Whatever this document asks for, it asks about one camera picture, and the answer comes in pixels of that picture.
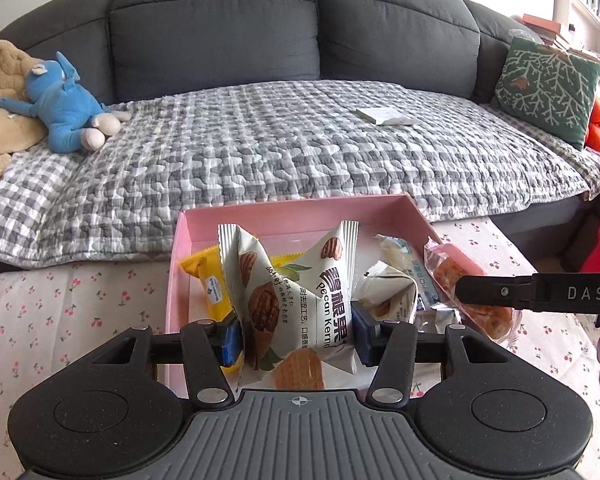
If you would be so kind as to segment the white nut snack bag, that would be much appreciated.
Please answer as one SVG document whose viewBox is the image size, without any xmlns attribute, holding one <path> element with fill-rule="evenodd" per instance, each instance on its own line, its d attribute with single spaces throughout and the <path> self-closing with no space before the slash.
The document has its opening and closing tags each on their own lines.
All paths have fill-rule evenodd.
<svg viewBox="0 0 600 480">
<path fill-rule="evenodd" d="M 405 272 L 378 260 L 356 283 L 353 298 L 378 321 L 415 321 L 418 288 Z"/>
</svg>

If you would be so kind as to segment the white pecan kernel bag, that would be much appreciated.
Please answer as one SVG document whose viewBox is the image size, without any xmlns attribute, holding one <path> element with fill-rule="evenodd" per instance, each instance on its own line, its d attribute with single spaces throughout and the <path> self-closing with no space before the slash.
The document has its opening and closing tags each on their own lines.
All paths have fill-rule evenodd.
<svg viewBox="0 0 600 480">
<path fill-rule="evenodd" d="M 342 220 L 291 262 L 275 263 L 235 223 L 218 227 L 220 263 L 242 328 L 240 388 L 326 386 L 325 365 L 355 374 L 351 292 L 358 222 Z"/>
</svg>

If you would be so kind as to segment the yellow cracker packet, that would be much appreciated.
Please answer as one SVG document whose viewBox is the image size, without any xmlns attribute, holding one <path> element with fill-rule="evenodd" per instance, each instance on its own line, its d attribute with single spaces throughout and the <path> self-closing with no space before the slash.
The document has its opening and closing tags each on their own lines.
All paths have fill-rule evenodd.
<svg viewBox="0 0 600 480">
<path fill-rule="evenodd" d="M 206 293 L 206 301 L 212 320 L 221 322 L 233 312 L 220 266 L 219 247 L 213 246 L 196 252 L 180 261 L 181 268 L 198 278 Z M 287 309 L 273 292 L 273 283 L 257 287 L 249 300 L 250 320 L 253 328 L 247 328 L 247 356 L 259 358 L 259 367 L 279 362 L 274 370 L 277 389 L 322 388 L 322 364 L 311 349 L 298 349 L 286 359 L 271 348 L 271 341 L 280 320 L 287 321 Z"/>
</svg>

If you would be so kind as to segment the clear bread packet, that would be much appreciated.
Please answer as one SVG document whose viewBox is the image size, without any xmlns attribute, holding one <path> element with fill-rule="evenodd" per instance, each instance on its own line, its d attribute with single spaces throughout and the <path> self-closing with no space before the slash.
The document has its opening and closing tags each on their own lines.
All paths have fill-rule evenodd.
<svg viewBox="0 0 600 480">
<path fill-rule="evenodd" d="M 407 274 L 417 285 L 418 310 L 432 309 L 440 304 L 436 285 L 425 268 L 415 248 L 400 237 L 378 234 L 376 236 L 382 260 L 396 270 Z"/>
</svg>

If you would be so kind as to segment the pink and silver box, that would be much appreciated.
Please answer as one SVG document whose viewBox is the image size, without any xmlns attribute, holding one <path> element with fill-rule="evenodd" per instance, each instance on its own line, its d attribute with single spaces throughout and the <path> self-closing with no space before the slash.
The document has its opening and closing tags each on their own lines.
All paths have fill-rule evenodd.
<svg viewBox="0 0 600 480">
<path fill-rule="evenodd" d="M 357 278 L 382 260 L 378 234 L 403 238 L 415 248 L 424 264 L 424 247 L 430 238 L 437 236 L 406 195 L 286 200 L 184 211 L 178 216 L 172 247 L 166 331 L 176 333 L 189 322 L 211 318 L 204 288 L 198 278 L 181 268 L 180 261 L 216 246 L 219 224 L 237 223 L 257 235 L 272 263 L 282 266 L 288 275 L 297 275 L 299 271 L 292 265 L 294 258 L 341 220 L 358 222 L 354 264 Z"/>
</svg>

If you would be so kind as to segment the orange plush pumpkin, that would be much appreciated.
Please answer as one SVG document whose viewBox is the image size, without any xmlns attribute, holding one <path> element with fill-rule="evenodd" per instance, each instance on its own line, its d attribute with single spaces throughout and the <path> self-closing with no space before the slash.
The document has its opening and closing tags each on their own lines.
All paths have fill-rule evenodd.
<svg viewBox="0 0 600 480">
<path fill-rule="evenodd" d="M 600 98 L 595 97 L 590 120 L 588 121 L 588 130 L 586 130 L 584 145 L 591 150 L 600 153 Z"/>
</svg>

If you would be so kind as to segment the cherry print tablecloth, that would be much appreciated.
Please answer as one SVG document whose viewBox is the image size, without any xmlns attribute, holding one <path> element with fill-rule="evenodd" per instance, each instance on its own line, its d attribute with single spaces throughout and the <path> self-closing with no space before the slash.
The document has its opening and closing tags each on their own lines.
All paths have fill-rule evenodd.
<svg viewBox="0 0 600 480">
<path fill-rule="evenodd" d="M 73 263 L 0 274 L 0 479 L 21 472 L 7 433 L 15 400 L 135 323 L 161 332 L 168 281 L 165 261 Z M 526 311 L 507 348 L 586 401 L 594 429 L 578 471 L 600 479 L 600 364 L 580 320 Z"/>
</svg>

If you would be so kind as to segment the grey checkered quilt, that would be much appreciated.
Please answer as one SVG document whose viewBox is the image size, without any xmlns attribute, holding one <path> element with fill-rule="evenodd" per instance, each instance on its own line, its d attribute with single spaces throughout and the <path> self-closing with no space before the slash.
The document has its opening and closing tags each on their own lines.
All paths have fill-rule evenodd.
<svg viewBox="0 0 600 480">
<path fill-rule="evenodd" d="M 414 126 L 353 111 L 392 107 Z M 159 258 L 187 209 L 406 194 L 430 221 L 600 194 L 584 151 L 458 96 L 378 81 L 277 81 L 127 102 L 96 153 L 15 154 L 0 179 L 0 261 Z"/>
</svg>

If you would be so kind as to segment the green patterned cushion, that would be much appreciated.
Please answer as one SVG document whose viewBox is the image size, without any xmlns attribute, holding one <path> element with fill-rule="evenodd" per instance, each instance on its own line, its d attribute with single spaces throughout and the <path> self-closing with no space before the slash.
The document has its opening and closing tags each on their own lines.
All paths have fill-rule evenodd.
<svg viewBox="0 0 600 480">
<path fill-rule="evenodd" d="M 495 99 L 510 116 L 582 150 L 599 81 L 600 63 L 517 36 Z"/>
</svg>

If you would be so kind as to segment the white packet on quilt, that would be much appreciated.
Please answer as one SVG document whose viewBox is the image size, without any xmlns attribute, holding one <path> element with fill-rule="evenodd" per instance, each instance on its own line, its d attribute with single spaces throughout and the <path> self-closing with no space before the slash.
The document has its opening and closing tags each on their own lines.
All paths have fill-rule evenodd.
<svg viewBox="0 0 600 480">
<path fill-rule="evenodd" d="M 353 113 L 375 126 L 414 126 L 418 121 L 409 118 L 392 107 L 356 108 Z"/>
</svg>

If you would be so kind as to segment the blue plush toy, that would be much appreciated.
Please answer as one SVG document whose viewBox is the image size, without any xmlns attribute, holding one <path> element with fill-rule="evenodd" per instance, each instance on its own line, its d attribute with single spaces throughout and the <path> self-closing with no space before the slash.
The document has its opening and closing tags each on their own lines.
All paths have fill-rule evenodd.
<svg viewBox="0 0 600 480">
<path fill-rule="evenodd" d="M 48 130 L 48 145 L 54 153 L 68 154 L 84 148 L 100 150 L 117 134 L 131 114 L 112 110 L 98 102 L 80 84 L 80 75 L 60 51 L 56 60 L 37 62 L 24 81 L 27 101 L 0 98 L 0 108 L 38 118 Z"/>
</svg>

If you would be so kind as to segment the dark grey sofa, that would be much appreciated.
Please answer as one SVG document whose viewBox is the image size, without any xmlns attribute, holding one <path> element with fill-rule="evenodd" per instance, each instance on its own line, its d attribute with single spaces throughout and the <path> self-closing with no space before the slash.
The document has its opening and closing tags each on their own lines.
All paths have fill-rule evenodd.
<svg viewBox="0 0 600 480">
<path fill-rule="evenodd" d="M 516 28 L 470 0 L 53 0 L 1 38 L 35 58 L 60 51 L 114 110 L 312 80 L 388 82 L 499 110 L 494 88 Z M 525 248 L 540 249 L 552 242 L 558 214 L 598 195 L 492 216 L 506 232 L 521 230 Z"/>
</svg>

